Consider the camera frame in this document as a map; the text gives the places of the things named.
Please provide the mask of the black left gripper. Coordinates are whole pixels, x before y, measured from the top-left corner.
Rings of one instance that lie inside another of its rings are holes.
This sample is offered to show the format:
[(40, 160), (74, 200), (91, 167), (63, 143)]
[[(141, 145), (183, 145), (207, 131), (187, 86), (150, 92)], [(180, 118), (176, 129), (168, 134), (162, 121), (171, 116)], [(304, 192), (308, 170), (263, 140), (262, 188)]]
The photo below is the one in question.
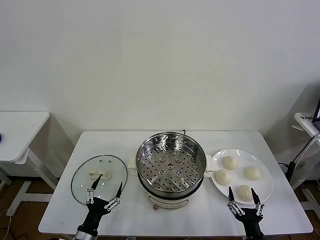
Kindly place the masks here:
[(88, 208), (88, 213), (84, 222), (78, 226), (78, 232), (83, 232), (89, 235), (98, 235), (98, 228), (102, 217), (109, 214), (111, 212), (110, 210), (114, 209), (121, 203), (120, 198), (123, 182), (121, 182), (115, 197), (109, 202), (101, 198), (94, 198), (94, 191), (96, 190), (102, 176), (103, 174), (100, 174), (92, 183), (91, 187), (87, 189), (86, 206)]

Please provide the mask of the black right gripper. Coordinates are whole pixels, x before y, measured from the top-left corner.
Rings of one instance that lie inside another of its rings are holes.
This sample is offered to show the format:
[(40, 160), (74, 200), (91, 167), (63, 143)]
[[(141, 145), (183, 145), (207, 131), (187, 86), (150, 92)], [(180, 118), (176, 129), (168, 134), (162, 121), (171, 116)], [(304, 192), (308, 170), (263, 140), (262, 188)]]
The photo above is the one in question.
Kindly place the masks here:
[(243, 224), (247, 240), (262, 240), (263, 233), (259, 222), (263, 219), (264, 204), (261, 203), (258, 194), (251, 188), (252, 199), (255, 209), (241, 209), (235, 202), (235, 197), (231, 186), (228, 187), (228, 208), (236, 219)]

